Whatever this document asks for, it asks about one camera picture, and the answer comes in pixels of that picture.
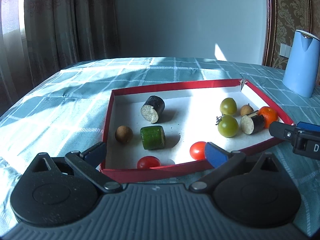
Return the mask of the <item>red cherry tomato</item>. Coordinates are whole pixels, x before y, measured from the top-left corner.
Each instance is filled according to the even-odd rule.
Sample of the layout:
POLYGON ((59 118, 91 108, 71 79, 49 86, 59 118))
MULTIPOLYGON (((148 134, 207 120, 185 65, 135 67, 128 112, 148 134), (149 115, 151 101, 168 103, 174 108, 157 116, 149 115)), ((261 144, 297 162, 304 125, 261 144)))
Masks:
POLYGON ((138 169, 148 169, 161 166, 161 162, 154 156, 145 156, 139 159, 137 162, 138 169))
POLYGON ((205 153, 204 153, 205 146, 206 146, 206 142, 205 141, 195 142, 190 147, 190 150, 189 150, 190 156, 194 160, 203 160, 203 159, 205 159, 205 153))

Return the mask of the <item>orange tangerine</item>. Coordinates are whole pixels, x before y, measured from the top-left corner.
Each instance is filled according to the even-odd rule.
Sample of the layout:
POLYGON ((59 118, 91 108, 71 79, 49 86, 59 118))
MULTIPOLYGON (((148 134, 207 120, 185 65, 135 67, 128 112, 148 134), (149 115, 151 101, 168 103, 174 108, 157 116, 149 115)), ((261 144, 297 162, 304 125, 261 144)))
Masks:
POLYGON ((278 113, 271 107, 264 106, 258 111, 259 115, 262 115, 265 120, 264 128, 269 128, 270 124, 274 121, 278 121, 278 113))

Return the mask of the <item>small green tomato with stem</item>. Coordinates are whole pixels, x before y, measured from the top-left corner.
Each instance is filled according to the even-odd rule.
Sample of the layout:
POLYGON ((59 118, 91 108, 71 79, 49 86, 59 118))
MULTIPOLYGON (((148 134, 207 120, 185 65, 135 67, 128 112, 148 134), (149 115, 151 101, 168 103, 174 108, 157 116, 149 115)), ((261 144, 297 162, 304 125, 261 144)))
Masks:
POLYGON ((222 115, 216 118, 218 132, 226 138, 234 137, 239 129, 237 120, 230 115, 222 115))

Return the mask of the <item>small dark eggplant piece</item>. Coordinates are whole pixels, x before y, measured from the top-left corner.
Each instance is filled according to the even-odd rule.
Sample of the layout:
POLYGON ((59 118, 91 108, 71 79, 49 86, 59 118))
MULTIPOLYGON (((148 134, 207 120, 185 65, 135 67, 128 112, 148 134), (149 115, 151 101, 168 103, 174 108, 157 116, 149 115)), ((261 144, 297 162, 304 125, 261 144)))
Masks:
POLYGON ((258 111, 246 114, 241 117, 240 128, 246 135, 252 135, 260 132, 265 127, 265 119, 258 111))

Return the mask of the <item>brown longan fruit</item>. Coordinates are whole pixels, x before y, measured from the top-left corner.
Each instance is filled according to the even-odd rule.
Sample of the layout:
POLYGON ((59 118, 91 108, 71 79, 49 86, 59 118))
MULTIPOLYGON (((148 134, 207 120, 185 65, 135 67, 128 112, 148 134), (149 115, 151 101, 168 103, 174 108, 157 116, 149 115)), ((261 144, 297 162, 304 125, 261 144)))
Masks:
POLYGON ((133 138, 133 131, 128 126, 119 126, 115 131, 115 139, 122 145, 128 144, 133 138))
POLYGON ((243 105, 241 108, 240 108, 240 115, 241 116, 245 116, 245 115, 248 115, 250 113, 254 112, 254 109, 250 106, 250 104, 246 104, 246 105, 243 105))

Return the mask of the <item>large green tomato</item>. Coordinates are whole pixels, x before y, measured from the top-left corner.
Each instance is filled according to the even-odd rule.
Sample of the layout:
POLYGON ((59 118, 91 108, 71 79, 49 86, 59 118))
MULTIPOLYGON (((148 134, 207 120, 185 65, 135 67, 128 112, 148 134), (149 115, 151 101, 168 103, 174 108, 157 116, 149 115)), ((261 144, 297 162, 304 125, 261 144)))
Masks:
POLYGON ((235 115, 237 112, 237 104, 236 101, 233 98, 225 98, 220 103, 220 112, 223 115, 235 115))

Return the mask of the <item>green cucumber piece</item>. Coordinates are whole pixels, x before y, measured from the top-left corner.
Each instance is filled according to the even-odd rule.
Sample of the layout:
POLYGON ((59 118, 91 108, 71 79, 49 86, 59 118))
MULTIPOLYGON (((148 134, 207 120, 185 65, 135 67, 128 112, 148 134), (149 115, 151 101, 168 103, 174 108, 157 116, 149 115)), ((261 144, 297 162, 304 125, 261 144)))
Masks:
POLYGON ((146 126, 140 129, 140 136, 145 150, 165 148, 166 138, 162 126, 146 126))

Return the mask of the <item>light blue kettle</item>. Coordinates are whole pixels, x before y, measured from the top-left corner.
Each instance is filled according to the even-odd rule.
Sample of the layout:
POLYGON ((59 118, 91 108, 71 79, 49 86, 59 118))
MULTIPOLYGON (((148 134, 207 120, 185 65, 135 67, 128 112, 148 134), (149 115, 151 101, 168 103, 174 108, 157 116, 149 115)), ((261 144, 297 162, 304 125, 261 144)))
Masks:
POLYGON ((316 85, 319 64, 319 38, 296 30, 285 69, 283 84, 291 91, 310 98, 316 85))

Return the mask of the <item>teal plaid tablecloth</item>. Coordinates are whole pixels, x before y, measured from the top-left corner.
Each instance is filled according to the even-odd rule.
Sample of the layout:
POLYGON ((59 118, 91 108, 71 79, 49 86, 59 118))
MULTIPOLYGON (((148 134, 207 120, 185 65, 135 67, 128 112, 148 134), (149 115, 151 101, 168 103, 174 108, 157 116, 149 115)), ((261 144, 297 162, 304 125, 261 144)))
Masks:
POLYGON ((10 195, 35 155, 85 150, 103 135, 111 90, 179 81, 247 79, 294 122, 319 124, 319 89, 309 99, 289 91, 284 72, 202 58, 139 57, 73 64, 38 85, 1 116, 1 234, 16 225, 10 195))

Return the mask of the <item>red cardboard box tray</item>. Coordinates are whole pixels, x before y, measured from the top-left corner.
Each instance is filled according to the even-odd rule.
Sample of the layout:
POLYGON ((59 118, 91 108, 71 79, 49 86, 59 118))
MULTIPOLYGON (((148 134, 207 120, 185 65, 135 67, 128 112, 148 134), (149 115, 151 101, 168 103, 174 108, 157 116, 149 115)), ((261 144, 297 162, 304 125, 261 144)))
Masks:
POLYGON ((190 147, 195 142, 212 142, 224 150, 241 150, 248 155, 280 143, 280 139, 272 137, 266 129, 253 135, 238 132, 232 138, 223 137, 218 132, 216 118, 221 114, 220 103, 225 98, 233 98, 238 107, 248 103, 255 110, 271 107, 277 111, 280 122, 293 124, 293 120, 271 98, 244 79, 114 89, 106 113, 103 141, 107 153, 100 165, 101 172, 120 183, 178 177, 210 168, 207 161, 194 160, 190 156, 190 147), (140 109, 152 95, 159 96, 165 103, 158 124, 164 129, 166 143, 165 148, 159 150, 145 150, 140 136, 140 129, 150 125, 140 109), (128 126, 133 131, 133 138, 126 145, 115 139, 119 126, 128 126), (161 166, 138 169, 137 162, 145 156, 158 158, 161 166))

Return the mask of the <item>brown patterned curtain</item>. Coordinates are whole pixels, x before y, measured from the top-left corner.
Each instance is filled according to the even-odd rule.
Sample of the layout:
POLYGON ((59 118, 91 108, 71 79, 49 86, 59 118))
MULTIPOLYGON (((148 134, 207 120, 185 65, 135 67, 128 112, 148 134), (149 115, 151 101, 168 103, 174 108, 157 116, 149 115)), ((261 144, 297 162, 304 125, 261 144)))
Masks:
POLYGON ((71 64, 119 55, 114 0, 1 0, 1 112, 71 64))

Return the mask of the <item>white wall socket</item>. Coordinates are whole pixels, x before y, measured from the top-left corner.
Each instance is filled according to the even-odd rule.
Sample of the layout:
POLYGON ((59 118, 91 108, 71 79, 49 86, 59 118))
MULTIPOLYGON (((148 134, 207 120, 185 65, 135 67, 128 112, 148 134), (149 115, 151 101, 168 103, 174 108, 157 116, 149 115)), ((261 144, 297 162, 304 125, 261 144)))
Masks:
POLYGON ((291 53, 291 46, 281 43, 279 55, 285 58, 289 58, 290 53, 291 53))

